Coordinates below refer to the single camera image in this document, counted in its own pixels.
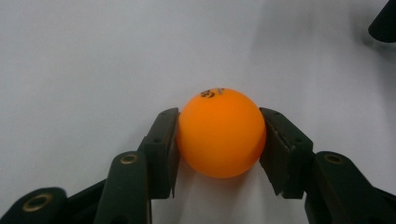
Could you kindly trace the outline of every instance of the white background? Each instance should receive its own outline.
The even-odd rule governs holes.
[[[156,116],[213,87],[280,111],[396,193],[396,47],[367,35],[385,0],[0,2],[0,216],[73,195],[136,150]],[[217,180],[179,166],[154,223],[306,223],[256,164]]]

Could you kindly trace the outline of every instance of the orange ping pong ball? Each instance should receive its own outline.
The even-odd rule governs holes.
[[[262,154],[265,140],[260,109],[239,91],[203,91],[178,118],[182,157],[194,170],[211,177],[228,178],[247,171]]]

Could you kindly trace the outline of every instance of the black printed logo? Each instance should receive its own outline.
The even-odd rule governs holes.
[[[201,92],[201,96],[205,97],[205,98],[212,98],[212,97],[216,96],[215,91],[217,91],[218,95],[222,95],[223,91],[224,91],[224,88],[218,88],[218,89],[215,89],[215,90],[203,91],[203,92]]]

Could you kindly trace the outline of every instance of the white table surface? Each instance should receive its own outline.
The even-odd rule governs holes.
[[[158,113],[233,88],[396,193],[396,47],[367,27],[385,0],[0,2],[0,216],[73,195],[136,150]],[[179,166],[154,223],[306,223],[257,163],[218,180]]]

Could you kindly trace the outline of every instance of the black object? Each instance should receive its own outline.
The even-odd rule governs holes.
[[[396,42],[396,0],[387,2],[369,26],[369,34],[381,42]]]
[[[312,151],[312,141],[279,112],[260,108],[267,143],[260,163],[275,194],[301,199],[310,223],[396,223],[396,197],[374,188],[348,158]],[[156,118],[137,151],[117,156],[107,177],[67,198],[38,189],[16,201],[0,224],[151,223],[152,199],[175,191],[178,109]]]

